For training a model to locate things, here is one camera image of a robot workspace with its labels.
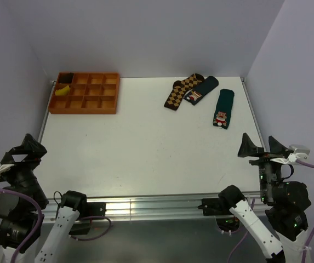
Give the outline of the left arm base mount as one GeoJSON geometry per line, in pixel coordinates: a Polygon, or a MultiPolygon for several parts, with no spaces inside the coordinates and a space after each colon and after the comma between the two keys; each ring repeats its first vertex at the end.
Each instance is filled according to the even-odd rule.
{"type": "MultiPolygon", "coordinates": [[[[88,202],[86,210],[80,214],[79,219],[90,216],[100,216],[100,220],[105,216],[106,203],[105,202],[88,202]]],[[[69,232],[70,235],[79,236],[86,235],[89,233],[92,227],[93,219],[86,219],[83,221],[77,221],[69,232]]]]}

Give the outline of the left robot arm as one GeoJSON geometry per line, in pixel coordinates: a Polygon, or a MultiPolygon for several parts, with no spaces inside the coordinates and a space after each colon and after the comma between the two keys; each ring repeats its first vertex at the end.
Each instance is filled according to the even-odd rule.
{"type": "Polygon", "coordinates": [[[48,200],[34,174],[47,150],[32,135],[5,153],[1,180],[9,184],[0,191],[0,245],[7,262],[57,262],[77,219],[87,215],[87,197],[67,191],[61,198],[55,223],[46,242],[36,252],[48,200]]]}

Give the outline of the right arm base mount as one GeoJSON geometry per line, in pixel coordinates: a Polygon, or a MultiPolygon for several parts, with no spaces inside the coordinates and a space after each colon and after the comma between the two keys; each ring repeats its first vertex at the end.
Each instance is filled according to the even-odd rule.
{"type": "Polygon", "coordinates": [[[202,211],[203,216],[215,217],[220,232],[236,232],[241,226],[240,221],[223,206],[219,198],[203,198],[197,208],[202,211]]]}

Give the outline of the green reindeer sock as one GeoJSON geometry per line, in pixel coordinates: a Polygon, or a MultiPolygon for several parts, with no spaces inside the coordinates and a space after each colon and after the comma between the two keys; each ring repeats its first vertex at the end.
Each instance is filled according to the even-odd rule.
{"type": "Polygon", "coordinates": [[[213,126],[228,129],[231,120],[231,113],[233,107],[235,94],[232,90],[222,89],[216,104],[213,126]]]}

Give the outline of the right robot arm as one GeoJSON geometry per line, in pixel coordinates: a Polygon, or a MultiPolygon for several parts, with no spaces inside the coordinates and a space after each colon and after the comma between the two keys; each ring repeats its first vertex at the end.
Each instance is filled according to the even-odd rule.
{"type": "Polygon", "coordinates": [[[288,181],[281,172],[282,166],[292,168],[298,161],[307,159],[310,150],[303,145],[285,147],[273,136],[269,137],[269,147],[265,151],[256,146],[244,133],[237,156],[250,157],[249,164],[258,168],[260,199],[269,206],[265,215],[273,231],[264,225],[234,185],[219,193],[219,209],[240,220],[259,245],[266,262],[311,262],[306,245],[309,225],[305,210],[311,205],[307,186],[288,181]]]}

